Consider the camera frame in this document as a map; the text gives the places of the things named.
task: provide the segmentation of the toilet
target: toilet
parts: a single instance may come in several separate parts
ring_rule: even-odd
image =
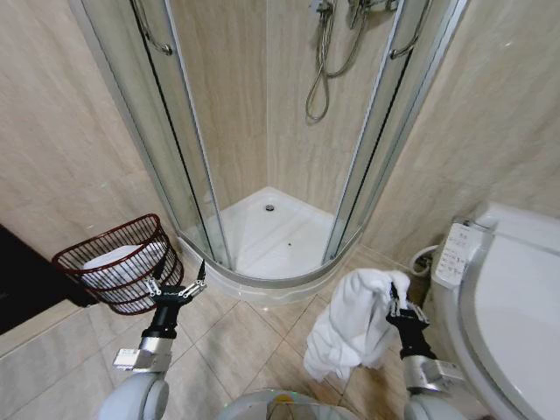
[[[560,418],[560,220],[482,204],[451,224],[431,278],[426,339],[488,413]]]

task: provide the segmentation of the white toilet lid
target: white toilet lid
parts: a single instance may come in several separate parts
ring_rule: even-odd
[[[480,255],[459,298],[466,338],[525,417],[557,418],[560,253],[497,235]]]

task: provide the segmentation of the white towel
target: white towel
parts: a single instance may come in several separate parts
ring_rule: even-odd
[[[141,245],[123,245],[119,248],[113,249],[112,251],[108,252],[107,254],[99,255],[93,260],[86,262],[83,266],[84,270],[91,270],[96,269],[97,267],[101,267],[103,265],[107,265],[113,263],[115,261],[124,258],[125,256],[132,254],[134,251],[139,249]],[[106,289],[110,285],[122,285],[128,282],[131,282],[141,274],[143,274],[146,270],[146,267],[152,267],[156,265],[159,260],[164,256],[165,252],[165,245],[162,242],[153,242],[148,244],[146,248],[140,251],[134,260],[128,260],[127,262],[121,262],[116,266],[112,267],[111,269],[107,269],[103,271],[103,280],[101,281],[99,278],[98,273],[84,274],[81,279],[86,283],[88,286],[94,288],[104,288]],[[133,265],[133,262],[141,261],[144,266],[136,266]],[[128,291],[135,292],[138,296],[142,296],[147,293],[147,289],[144,285],[144,282],[141,283],[134,283],[132,284]]]
[[[356,269],[342,278],[307,337],[304,366],[314,379],[322,381],[335,372],[347,380],[359,364],[379,367],[397,334],[385,319],[391,283],[397,289],[399,305],[406,308],[410,280],[401,271]]]

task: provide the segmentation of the glass shower door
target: glass shower door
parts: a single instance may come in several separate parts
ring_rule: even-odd
[[[169,203],[176,228],[197,249],[229,267],[196,120],[166,24],[165,4],[140,1],[81,3],[126,98],[140,149]]]
[[[390,173],[390,163],[398,155],[400,129],[438,47],[438,31],[445,14],[456,3],[456,0],[402,2],[324,261],[333,259],[368,222],[383,181]],[[418,39],[413,49],[391,57],[391,52],[408,45],[415,34]]]

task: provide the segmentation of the beige tiled floor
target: beige tiled floor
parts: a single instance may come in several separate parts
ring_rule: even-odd
[[[357,267],[394,268],[358,247],[338,277]],[[266,309],[224,296],[209,285],[179,316],[166,376],[171,394],[165,418],[214,419],[237,396],[262,388],[297,391],[347,407],[363,419],[401,418],[406,391],[396,347],[387,352],[381,369],[357,367],[347,382],[329,375],[317,383],[303,368],[307,335],[337,282],[303,302]],[[103,399],[127,376],[111,367],[116,350],[135,347],[150,316],[121,317],[96,305],[30,341],[17,350],[22,351],[19,355],[0,359],[3,381],[12,378],[26,389],[23,395],[14,394],[3,384],[0,402],[6,405],[0,419],[95,418]],[[58,351],[64,360],[57,359]],[[43,362],[37,365],[45,373],[36,378],[38,383],[32,380],[37,376],[34,365],[25,367],[28,360]],[[22,367],[14,370],[8,364],[14,361]]]

